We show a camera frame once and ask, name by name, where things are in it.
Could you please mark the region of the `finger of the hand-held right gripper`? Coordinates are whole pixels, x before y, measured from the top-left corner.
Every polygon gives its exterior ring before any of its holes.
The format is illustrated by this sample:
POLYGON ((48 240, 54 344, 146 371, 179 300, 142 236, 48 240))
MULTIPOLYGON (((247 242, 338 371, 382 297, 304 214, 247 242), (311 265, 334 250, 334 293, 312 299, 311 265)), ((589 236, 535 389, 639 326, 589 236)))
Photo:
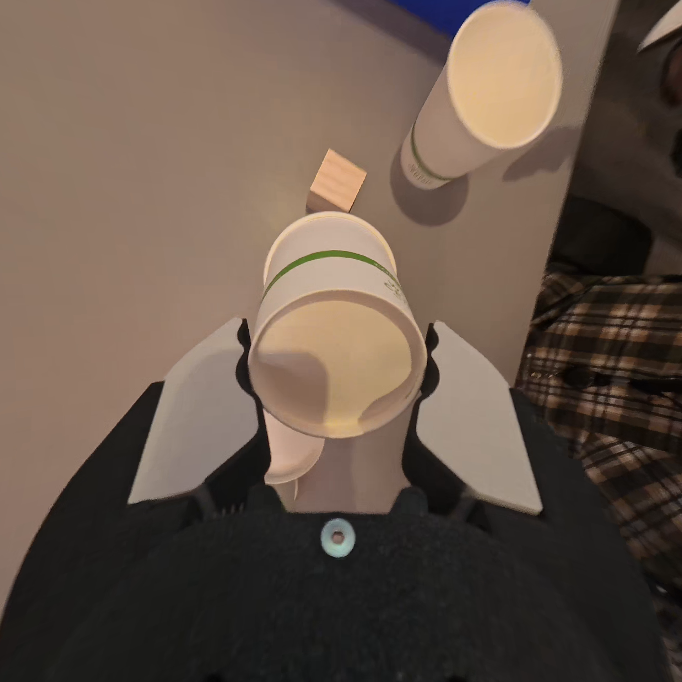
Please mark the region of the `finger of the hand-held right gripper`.
POLYGON ((674 4, 646 34, 637 52, 647 49, 662 39, 668 38, 681 29, 681 1, 674 4))

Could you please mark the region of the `light wooden cube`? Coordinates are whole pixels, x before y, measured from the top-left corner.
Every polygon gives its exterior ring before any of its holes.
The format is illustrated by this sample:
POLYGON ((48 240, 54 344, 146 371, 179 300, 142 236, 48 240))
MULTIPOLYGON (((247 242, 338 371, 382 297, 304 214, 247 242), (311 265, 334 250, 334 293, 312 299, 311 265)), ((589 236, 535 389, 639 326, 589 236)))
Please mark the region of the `light wooden cube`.
POLYGON ((350 213, 366 176, 365 170, 328 149, 308 192, 306 212, 350 213))

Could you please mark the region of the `white paper cup green stripe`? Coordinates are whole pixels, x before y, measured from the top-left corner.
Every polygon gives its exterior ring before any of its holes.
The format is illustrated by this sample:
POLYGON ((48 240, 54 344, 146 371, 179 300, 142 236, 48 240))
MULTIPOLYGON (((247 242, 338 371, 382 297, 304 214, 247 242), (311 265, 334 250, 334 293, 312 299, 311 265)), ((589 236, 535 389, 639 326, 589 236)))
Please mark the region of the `white paper cup green stripe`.
POLYGON ((349 439, 411 405, 428 361, 385 238, 314 213, 272 245, 248 366, 265 410, 296 431, 349 439))

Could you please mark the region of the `person in plaid shirt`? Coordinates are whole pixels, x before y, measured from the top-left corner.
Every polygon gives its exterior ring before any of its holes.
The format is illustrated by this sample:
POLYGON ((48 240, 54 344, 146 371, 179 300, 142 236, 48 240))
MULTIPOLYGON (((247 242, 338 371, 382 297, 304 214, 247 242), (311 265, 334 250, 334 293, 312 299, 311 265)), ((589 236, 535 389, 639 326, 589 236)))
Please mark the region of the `person in plaid shirt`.
POLYGON ((549 266, 516 388, 599 488, 681 680, 681 277, 549 266))

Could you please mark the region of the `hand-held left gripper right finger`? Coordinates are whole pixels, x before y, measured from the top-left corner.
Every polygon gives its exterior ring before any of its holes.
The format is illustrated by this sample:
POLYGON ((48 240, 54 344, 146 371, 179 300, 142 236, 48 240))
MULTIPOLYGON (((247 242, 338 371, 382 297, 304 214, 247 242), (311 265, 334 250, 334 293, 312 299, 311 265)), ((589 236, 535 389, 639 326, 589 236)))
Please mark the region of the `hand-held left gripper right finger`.
POLYGON ((466 499, 525 514, 543 509, 511 389, 478 350, 436 321, 402 453, 408 482, 429 512, 452 514, 466 499))

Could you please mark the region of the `blue plastic bin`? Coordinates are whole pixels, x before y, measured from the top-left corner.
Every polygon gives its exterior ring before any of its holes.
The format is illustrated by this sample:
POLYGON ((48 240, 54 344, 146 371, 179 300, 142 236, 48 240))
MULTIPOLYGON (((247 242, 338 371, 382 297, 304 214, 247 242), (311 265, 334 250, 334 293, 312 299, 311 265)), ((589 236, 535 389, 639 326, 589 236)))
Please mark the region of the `blue plastic bin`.
POLYGON ((503 29, 541 18, 530 1, 393 1, 431 27, 455 38, 499 36, 503 29))

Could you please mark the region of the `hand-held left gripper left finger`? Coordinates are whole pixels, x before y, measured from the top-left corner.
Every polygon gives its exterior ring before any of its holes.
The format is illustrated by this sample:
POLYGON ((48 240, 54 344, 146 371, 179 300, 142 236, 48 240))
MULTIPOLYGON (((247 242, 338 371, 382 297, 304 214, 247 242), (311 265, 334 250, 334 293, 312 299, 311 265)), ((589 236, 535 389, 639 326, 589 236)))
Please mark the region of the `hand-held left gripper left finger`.
POLYGON ((129 504, 220 489, 230 504, 262 483, 267 430, 246 361, 248 322, 234 318, 190 349, 167 373, 129 504))

